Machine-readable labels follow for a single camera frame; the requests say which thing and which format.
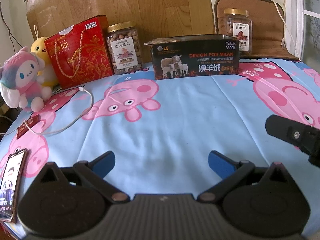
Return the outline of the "small red packet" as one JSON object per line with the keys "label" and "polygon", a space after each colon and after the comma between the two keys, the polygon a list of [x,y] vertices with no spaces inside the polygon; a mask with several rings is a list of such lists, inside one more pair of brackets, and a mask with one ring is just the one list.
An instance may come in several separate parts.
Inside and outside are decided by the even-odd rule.
{"label": "small red packet", "polygon": [[29,131],[33,126],[35,126],[40,121],[39,115],[32,115],[29,119],[24,120],[24,122],[17,128],[16,139],[20,139],[27,131]]}

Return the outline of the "Peppa Pig blue bedsheet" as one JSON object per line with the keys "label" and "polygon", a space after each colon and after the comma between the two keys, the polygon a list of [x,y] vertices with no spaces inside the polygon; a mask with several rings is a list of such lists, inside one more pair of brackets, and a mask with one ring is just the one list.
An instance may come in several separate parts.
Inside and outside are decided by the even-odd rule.
{"label": "Peppa Pig blue bedsheet", "polygon": [[21,112],[1,138],[1,168],[16,150],[29,150],[25,193],[49,161],[72,166],[112,151],[116,164],[106,180],[128,195],[198,195],[220,180],[208,166],[212,150],[257,166],[279,161],[309,202],[304,234],[311,236],[319,230],[319,168],[297,147],[267,134],[272,114],[319,127],[319,74],[279,59],[242,60],[238,75],[165,80],[148,67],[55,94],[40,121],[16,139],[29,118]]}

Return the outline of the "smartphone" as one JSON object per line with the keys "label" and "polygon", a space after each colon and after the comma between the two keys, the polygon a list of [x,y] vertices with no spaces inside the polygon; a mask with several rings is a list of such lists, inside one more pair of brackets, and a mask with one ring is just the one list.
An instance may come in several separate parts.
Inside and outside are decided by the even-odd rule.
{"label": "smartphone", "polygon": [[10,154],[1,181],[1,222],[14,223],[20,191],[20,181],[28,150],[18,149]]}

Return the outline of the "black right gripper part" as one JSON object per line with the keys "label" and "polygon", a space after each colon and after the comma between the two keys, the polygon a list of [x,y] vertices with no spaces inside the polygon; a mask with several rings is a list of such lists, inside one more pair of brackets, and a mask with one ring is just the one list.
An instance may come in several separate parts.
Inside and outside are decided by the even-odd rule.
{"label": "black right gripper part", "polygon": [[309,156],[308,161],[319,167],[319,129],[278,115],[266,119],[268,135],[298,147]]}

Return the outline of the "pink blue plush toy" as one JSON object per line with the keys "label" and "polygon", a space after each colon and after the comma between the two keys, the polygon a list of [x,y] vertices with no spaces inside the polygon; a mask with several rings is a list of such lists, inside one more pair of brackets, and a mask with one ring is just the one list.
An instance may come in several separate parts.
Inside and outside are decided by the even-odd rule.
{"label": "pink blue plush toy", "polygon": [[10,108],[39,112],[52,96],[50,87],[43,87],[38,72],[44,70],[45,61],[28,47],[21,48],[1,67],[1,96]]}

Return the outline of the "red gift bag box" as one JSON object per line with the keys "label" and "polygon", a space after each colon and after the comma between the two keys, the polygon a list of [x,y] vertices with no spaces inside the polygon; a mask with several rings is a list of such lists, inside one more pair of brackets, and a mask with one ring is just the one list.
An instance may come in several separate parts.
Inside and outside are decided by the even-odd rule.
{"label": "red gift bag box", "polygon": [[108,20],[98,15],[71,25],[44,41],[62,89],[114,74],[106,35]]}

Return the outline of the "black sheep print box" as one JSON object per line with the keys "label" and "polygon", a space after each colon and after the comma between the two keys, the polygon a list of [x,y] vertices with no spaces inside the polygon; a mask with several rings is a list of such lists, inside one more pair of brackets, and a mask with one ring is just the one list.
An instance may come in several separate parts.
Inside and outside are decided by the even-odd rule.
{"label": "black sheep print box", "polygon": [[155,79],[238,73],[239,41],[227,35],[156,38],[150,47]]}

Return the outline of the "cashew jar gold lid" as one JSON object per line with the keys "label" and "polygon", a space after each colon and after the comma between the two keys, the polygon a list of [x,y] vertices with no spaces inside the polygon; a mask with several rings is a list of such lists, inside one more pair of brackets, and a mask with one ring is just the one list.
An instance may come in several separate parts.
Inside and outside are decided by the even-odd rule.
{"label": "cashew jar gold lid", "polygon": [[141,49],[135,22],[110,25],[107,28],[106,42],[114,74],[121,75],[142,69]]}

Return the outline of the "yellow plush toy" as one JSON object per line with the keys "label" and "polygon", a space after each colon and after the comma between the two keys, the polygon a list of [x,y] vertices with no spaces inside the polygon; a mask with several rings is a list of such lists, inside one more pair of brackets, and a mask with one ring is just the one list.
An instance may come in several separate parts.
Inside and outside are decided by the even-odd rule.
{"label": "yellow plush toy", "polygon": [[41,76],[41,80],[43,81],[42,85],[44,87],[54,88],[59,84],[59,81],[52,67],[52,63],[49,58],[46,45],[44,43],[46,39],[47,37],[43,36],[35,40],[31,45],[30,51],[32,53],[35,53],[39,58],[43,59],[43,61],[45,62],[44,69],[37,73],[38,76]]}

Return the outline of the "clear jar red label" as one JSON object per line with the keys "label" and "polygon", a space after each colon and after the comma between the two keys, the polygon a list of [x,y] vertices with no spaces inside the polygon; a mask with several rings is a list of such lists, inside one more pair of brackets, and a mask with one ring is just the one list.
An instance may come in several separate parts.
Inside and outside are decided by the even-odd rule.
{"label": "clear jar red label", "polygon": [[224,9],[225,29],[228,36],[239,41],[240,55],[252,54],[252,20],[244,9]]}

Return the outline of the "wooden board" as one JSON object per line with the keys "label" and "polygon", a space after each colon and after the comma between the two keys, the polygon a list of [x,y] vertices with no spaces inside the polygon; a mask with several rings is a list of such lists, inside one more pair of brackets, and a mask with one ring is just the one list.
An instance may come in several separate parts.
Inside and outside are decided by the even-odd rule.
{"label": "wooden board", "polygon": [[213,34],[211,0],[27,0],[27,20],[40,36],[96,15],[109,24],[133,21],[141,45],[159,37]]}

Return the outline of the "white frosted glass door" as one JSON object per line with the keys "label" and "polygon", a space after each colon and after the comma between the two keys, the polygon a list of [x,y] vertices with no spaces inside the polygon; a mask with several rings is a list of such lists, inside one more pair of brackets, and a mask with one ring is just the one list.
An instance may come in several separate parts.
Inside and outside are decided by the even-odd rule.
{"label": "white frosted glass door", "polygon": [[319,70],[319,0],[284,0],[287,50]]}

